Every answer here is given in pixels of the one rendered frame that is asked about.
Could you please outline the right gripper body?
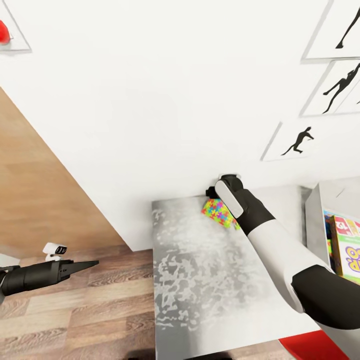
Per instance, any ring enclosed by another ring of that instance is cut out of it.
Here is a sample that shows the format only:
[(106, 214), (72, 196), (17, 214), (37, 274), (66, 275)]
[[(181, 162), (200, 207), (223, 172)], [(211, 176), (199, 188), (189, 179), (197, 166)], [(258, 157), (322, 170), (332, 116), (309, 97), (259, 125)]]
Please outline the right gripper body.
[(219, 199), (220, 197), (218, 196), (218, 194), (215, 191), (215, 187), (214, 186), (210, 186), (209, 187), (209, 199)]

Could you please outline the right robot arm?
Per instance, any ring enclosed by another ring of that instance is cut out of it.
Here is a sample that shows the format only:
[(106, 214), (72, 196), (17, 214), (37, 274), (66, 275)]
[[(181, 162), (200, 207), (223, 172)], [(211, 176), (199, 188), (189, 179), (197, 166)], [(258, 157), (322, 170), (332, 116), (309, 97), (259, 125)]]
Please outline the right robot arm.
[(220, 173), (205, 194), (229, 209), (285, 302), (309, 315), (349, 360), (360, 360), (360, 285), (335, 274), (302, 245), (244, 189), (241, 178)]

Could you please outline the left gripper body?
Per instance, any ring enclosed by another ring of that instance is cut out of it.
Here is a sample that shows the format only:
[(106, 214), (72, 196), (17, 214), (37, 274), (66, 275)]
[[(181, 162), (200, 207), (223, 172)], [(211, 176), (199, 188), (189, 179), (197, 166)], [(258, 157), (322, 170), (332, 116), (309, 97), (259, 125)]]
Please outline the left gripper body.
[(70, 274), (65, 276), (63, 280), (58, 281), (58, 271), (61, 265), (66, 265), (67, 260), (52, 260), (38, 264), (32, 264), (27, 269), (24, 276), (24, 288), (26, 291), (36, 290), (52, 285), (56, 285), (70, 278)]

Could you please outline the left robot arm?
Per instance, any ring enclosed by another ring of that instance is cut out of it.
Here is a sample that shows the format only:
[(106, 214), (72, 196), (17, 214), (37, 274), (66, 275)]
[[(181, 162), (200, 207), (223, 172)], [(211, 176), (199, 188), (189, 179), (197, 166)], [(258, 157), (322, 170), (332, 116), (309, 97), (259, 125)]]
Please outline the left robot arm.
[(67, 247), (49, 242), (43, 252), (46, 262), (20, 267), (20, 265), (0, 267), (0, 307), (7, 296), (56, 285), (70, 278), (71, 274), (99, 264), (99, 260), (74, 262), (64, 260)]

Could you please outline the jigsaw puzzle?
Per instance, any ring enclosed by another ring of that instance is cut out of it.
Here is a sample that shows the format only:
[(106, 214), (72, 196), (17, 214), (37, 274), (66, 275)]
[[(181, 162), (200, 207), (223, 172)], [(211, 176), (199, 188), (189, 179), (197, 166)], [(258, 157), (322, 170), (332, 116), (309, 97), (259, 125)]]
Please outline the jigsaw puzzle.
[(231, 228), (230, 225), (232, 221), (236, 223), (235, 228), (237, 231), (241, 229), (237, 220), (233, 217), (230, 210), (220, 198), (209, 199), (200, 213), (227, 229)]
[(333, 255), (334, 252), (333, 252), (332, 240), (327, 241), (327, 247), (328, 247), (328, 254), (335, 260), (334, 255)]

